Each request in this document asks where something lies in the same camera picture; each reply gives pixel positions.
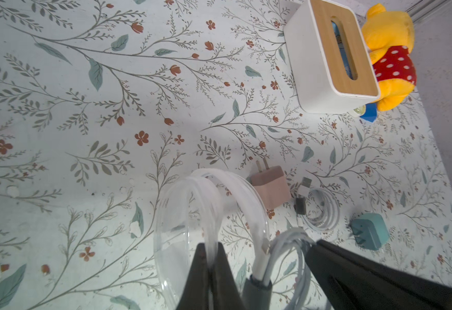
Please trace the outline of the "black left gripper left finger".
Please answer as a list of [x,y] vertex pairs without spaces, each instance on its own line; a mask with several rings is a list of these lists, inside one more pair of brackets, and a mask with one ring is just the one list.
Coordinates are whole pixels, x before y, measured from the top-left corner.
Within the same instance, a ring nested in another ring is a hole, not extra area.
[[205,244],[197,246],[176,309],[245,309],[221,243],[211,267],[207,265]]

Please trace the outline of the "pink charger plug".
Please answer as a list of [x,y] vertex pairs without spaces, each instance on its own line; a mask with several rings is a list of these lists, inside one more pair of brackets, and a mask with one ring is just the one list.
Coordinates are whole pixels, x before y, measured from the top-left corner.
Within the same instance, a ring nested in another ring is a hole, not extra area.
[[256,165],[258,172],[250,176],[250,181],[266,210],[273,210],[287,203],[291,199],[291,192],[282,167],[270,167],[265,158],[263,165],[258,160]]

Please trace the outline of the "yellow plush bear toy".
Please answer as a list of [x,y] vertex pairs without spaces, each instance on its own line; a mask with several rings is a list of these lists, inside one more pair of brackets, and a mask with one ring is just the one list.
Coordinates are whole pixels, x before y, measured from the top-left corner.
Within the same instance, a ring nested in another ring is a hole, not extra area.
[[367,11],[362,34],[381,91],[377,110],[390,111],[417,85],[410,57],[415,43],[412,18],[406,12],[388,11],[379,3]]

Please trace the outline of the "blue toy block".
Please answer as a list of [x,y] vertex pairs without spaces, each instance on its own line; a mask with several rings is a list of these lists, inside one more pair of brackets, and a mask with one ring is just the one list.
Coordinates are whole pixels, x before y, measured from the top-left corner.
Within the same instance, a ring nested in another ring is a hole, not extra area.
[[376,103],[368,103],[365,106],[365,112],[361,119],[366,120],[370,123],[373,123],[377,119],[377,104]]

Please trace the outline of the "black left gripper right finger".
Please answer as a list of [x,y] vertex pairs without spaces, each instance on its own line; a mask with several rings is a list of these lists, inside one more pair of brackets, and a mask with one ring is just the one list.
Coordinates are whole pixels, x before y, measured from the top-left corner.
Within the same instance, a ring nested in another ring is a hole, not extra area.
[[452,309],[452,288],[319,240],[305,261],[333,309]]

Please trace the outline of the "teal charger plug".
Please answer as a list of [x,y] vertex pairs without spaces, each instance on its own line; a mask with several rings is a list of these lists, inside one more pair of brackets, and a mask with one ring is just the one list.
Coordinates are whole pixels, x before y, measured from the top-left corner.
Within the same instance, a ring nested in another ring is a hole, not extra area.
[[363,249],[378,251],[390,239],[388,228],[380,214],[365,213],[350,223],[356,243]]

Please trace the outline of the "white wooden-top tissue box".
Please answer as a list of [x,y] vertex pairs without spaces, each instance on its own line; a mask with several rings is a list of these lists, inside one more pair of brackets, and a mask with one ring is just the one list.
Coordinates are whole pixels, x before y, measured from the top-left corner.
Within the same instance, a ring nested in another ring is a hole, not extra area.
[[345,114],[381,95],[352,9],[334,1],[305,1],[284,27],[300,107]]

